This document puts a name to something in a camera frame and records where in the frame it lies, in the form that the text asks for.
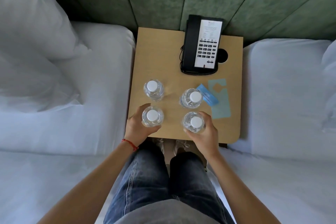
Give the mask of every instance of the plastic water bottle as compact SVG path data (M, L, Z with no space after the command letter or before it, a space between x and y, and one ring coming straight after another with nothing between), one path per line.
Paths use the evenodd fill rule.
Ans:
M164 88L158 80L150 80L146 82L143 90L145 94L153 101L160 101L163 98Z
M145 127L161 125L163 118L163 111L156 106L149 106L142 112L142 124Z
M180 105L184 108L194 109L202 103L202 93L197 89L186 90L180 97Z
M203 116L198 112L189 112L184 116L182 125L191 132L197 133L204 127Z

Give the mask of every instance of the black telephone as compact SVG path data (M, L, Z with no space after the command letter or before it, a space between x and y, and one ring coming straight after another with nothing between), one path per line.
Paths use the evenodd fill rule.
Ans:
M181 72L207 75L218 70L217 52L223 19L189 15L181 48Z

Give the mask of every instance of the white sneaker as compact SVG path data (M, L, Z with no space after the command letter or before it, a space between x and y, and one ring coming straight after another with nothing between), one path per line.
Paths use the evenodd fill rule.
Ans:
M162 151L162 153L165 153L165 147L163 145L163 138L153 138L152 139L153 143L156 144L157 147L159 147Z
M179 148L183 148L185 150L186 148L189 148L189 147L190 145L187 144L187 140L176 140L175 147L174 147L174 155L175 156L177 155L177 150Z

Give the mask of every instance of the blue jeans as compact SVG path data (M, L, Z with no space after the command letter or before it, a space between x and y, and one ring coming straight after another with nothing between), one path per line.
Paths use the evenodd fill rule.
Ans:
M160 148L145 141L124 168L127 170L105 215L104 224L115 223L142 206L172 198L221 224L234 223L196 154L184 152L172 158L169 177Z

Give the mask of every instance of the light wood tabletop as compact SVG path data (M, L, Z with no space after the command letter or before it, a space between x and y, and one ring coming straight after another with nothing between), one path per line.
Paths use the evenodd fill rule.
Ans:
M181 124L184 115L192 110L204 111L212 116L216 112L217 116L226 116L213 117L219 142L237 141L240 135L243 38L222 35L219 47L227 51L228 60L218 65L216 73L204 76L181 72L179 55L183 41L183 31L139 28L128 116L133 115L138 106L151 103L160 107L165 115L162 128L152 137L189 140ZM152 101L144 93L144 84L151 79L159 80L164 86L164 98L159 102ZM205 101L196 109L180 106L179 98L185 90L196 88L201 83L208 88L209 80L218 80L219 83L212 81L213 90L225 92L229 97L224 111L212 110Z

